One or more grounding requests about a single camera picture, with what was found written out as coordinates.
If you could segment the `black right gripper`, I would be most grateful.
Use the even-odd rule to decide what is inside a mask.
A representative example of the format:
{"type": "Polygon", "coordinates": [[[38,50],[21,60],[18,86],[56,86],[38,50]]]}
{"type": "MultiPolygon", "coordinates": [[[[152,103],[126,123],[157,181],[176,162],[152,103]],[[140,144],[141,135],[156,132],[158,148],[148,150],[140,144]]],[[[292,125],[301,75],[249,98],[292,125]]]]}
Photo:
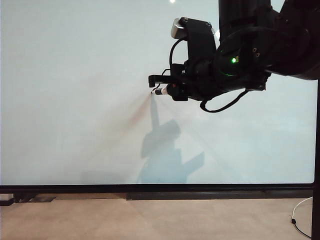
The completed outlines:
{"type": "Polygon", "coordinates": [[[196,60],[195,64],[171,64],[170,75],[149,75],[148,86],[168,84],[167,93],[174,101],[211,100],[225,93],[219,86],[214,68],[214,57],[196,60]]]}

